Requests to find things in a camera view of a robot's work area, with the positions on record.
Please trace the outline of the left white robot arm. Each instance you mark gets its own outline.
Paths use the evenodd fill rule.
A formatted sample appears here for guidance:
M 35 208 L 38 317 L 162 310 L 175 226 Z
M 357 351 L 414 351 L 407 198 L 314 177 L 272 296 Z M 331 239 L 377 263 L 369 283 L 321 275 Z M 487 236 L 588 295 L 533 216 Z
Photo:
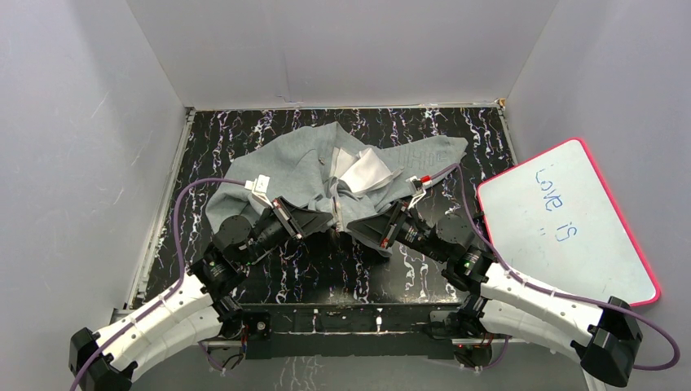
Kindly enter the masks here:
M 226 218 L 202 257 L 173 286 L 136 311 L 98 331 L 84 327 L 70 340 L 73 390 L 128 390 L 138 374 L 188 345 L 245 330 L 244 311 L 231 296 L 250 266 L 292 239 L 327 229 L 332 215 L 271 202 L 251 223 Z

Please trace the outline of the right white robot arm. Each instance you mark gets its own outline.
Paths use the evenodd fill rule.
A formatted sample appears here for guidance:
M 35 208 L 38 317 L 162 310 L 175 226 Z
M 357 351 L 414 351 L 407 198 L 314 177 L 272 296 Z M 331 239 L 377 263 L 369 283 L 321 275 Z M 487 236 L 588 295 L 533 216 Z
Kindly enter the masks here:
M 442 276 L 469 295 L 459 315 L 460 330 L 479 337 L 505 334 L 542 345 L 575 360 L 589 375 L 625 387 L 643 336 L 632 308 L 611 297 L 591 304 L 509 272 L 465 217 L 449 214 L 429 225 L 407 203 L 398 202 L 371 217 L 349 222 L 348 231 L 366 244 L 390 248 L 394 242 L 444 264 Z

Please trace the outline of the grey zip-up jacket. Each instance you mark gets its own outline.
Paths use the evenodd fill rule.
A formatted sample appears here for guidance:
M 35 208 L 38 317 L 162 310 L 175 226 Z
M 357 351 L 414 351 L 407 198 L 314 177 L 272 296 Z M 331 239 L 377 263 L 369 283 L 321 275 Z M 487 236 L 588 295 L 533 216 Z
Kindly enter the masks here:
M 205 215 L 213 233 L 234 215 L 255 223 L 264 208 L 244 185 L 264 175 L 268 198 L 282 196 L 298 207 L 329 213 L 331 223 L 345 231 L 349 222 L 413 196 L 409 178 L 428 175 L 438 183 L 439 172 L 459 162 L 467 146 L 465 138 L 438 135 L 380 149 L 337 122 L 301 127 L 234 159 Z

